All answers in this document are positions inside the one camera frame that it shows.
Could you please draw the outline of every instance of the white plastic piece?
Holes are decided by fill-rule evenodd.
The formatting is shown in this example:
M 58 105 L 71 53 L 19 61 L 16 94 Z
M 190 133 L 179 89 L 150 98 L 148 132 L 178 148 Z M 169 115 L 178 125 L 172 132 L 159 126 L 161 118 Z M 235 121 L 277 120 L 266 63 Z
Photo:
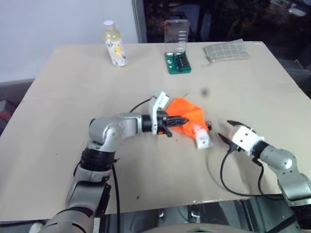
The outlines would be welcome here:
M 208 148 L 212 145 L 211 139 L 206 129 L 200 125 L 194 125 L 193 130 L 195 134 L 195 142 L 199 150 Z
M 264 141 L 264 137 L 259 137 L 252 130 L 243 125 L 235 126 L 233 133 L 229 134 L 229 138 L 232 142 L 245 150 L 248 156 L 251 154 L 251 150 L 256 143 Z
M 43 228 L 43 224 L 40 222 L 34 223 L 28 233 L 38 233 Z
M 149 101 L 149 114 L 152 123 L 152 134 L 156 134 L 157 132 L 156 112 L 159 108 L 163 109 L 169 99 L 170 98 L 165 94 L 164 91 L 160 91 L 158 95 L 152 96 L 151 100 Z

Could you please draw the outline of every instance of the black cable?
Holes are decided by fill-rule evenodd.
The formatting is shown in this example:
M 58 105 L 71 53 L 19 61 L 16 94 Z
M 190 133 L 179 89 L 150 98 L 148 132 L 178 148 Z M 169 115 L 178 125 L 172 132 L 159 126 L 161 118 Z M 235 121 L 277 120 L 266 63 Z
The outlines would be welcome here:
M 278 225 L 276 225 L 275 227 L 273 227 L 270 231 L 268 231 L 266 233 L 280 232 L 281 230 L 289 227 L 290 225 L 292 225 L 295 222 L 296 222 L 296 217 L 294 215 L 290 216 L 287 219 L 285 219 L 284 221 L 282 221 L 281 223 L 279 223 Z
M 224 170 L 224 165 L 225 165 L 225 161 L 227 160 L 228 156 L 234 151 L 233 146 L 231 146 L 227 152 L 227 154 L 225 154 L 224 159 L 222 161 L 222 164 L 220 166 L 220 180 L 223 184 L 223 186 L 226 188 L 226 190 L 228 190 L 230 193 L 233 193 L 235 195 L 239 195 L 242 197 L 261 197 L 262 195 L 252 195 L 252 194 L 243 194 L 243 193 L 237 193 L 235 191 L 232 191 L 230 188 L 227 187 L 227 185 L 224 183 L 224 179 L 223 179 L 223 170 Z
M 222 164 L 220 166 L 220 180 L 223 184 L 223 186 L 226 188 L 226 190 L 228 190 L 229 192 L 235 194 L 235 195 L 239 195 L 239 196 L 242 196 L 242 197 L 266 197 L 267 199 L 270 199 L 270 200 L 281 200 L 281 199 L 273 199 L 273 198 L 270 198 L 269 196 L 279 196 L 280 194 L 264 194 L 262 189 L 261 189 L 261 179 L 263 177 L 263 172 L 264 172 L 264 169 L 263 169 L 263 165 L 262 163 L 260 162 L 255 162 L 258 166 L 261 167 L 261 172 L 260 172 L 260 175 L 259 175 L 259 178 L 258 178 L 258 189 L 261 193 L 261 195 L 254 195 L 254 194 L 243 194 L 243 193 L 238 193 L 238 192 L 235 192 L 233 190 L 231 190 L 230 188 L 227 187 L 227 185 L 224 183 L 224 179 L 223 179 L 223 170 L 224 170 L 224 165 L 225 165 L 225 161 L 227 160 L 228 156 L 235 150 L 234 146 L 231 146 L 227 152 L 227 154 L 224 156 L 223 158 L 223 161 L 222 161 Z
M 115 170 L 114 164 L 112 167 L 112 174 L 113 174 L 113 180 L 115 182 L 115 189 L 116 189 L 116 200 L 117 200 L 117 233 L 121 232 L 121 219 L 120 219 L 120 197 L 119 197 L 119 187 L 118 187 L 118 180 L 117 180 L 117 174 Z
M 141 102 L 141 103 L 139 103 L 138 105 L 136 105 L 136 106 L 130 111 L 130 113 L 133 112 L 135 109 L 137 109 L 137 108 L 138 108 L 139 106 L 141 106 L 142 104 L 148 102 L 149 100 L 151 100 L 151 98 L 149 98 L 149 99 L 147 99 L 147 100 L 144 100 L 143 102 Z
M 179 212 L 180 216 L 185 220 L 187 221 L 188 223 L 191 223 L 188 219 L 186 219 L 185 216 L 183 216 L 183 214 L 181 213 L 180 209 L 179 209 L 179 206 L 177 207 L 177 211 Z
M 258 189 L 259 189 L 259 192 L 261 193 L 261 195 L 263 195 L 265 198 L 269 199 L 269 200 L 283 200 L 284 197 L 280 197 L 280 198 L 271 198 L 269 196 L 280 196 L 281 194 L 264 194 L 262 189 L 261 189 L 261 179 L 263 177 L 263 173 L 264 173 L 264 168 L 263 168 L 263 165 L 262 163 L 259 163 L 258 164 L 260 167 L 261 167 L 261 172 L 260 172 L 260 175 L 259 175 L 259 178 L 258 178 Z

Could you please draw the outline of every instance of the white wall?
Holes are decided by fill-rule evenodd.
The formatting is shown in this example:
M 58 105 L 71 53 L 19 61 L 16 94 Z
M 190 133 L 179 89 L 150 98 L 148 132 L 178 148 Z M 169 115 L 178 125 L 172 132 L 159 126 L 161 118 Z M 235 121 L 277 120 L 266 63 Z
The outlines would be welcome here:
M 0 82 L 35 78 L 59 45 L 103 43 L 106 19 L 138 41 L 131 0 L 0 0 Z

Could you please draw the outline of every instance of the bottle label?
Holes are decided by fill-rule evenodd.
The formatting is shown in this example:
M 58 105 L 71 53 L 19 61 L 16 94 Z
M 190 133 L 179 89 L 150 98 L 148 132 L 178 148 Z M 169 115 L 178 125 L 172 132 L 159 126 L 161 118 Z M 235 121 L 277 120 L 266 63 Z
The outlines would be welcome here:
M 126 65 L 126 56 L 123 49 L 122 40 L 118 41 L 106 41 L 106 45 L 112 60 L 112 63 L 117 66 L 121 67 Z

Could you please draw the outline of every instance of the bottle cap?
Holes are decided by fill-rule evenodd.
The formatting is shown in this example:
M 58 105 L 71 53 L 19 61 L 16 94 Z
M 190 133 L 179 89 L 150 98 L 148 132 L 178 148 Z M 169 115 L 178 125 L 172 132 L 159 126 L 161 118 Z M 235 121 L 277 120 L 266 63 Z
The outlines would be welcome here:
M 114 24 L 114 22 L 112 20 L 105 20 L 104 21 L 105 26 L 112 26 L 113 24 Z

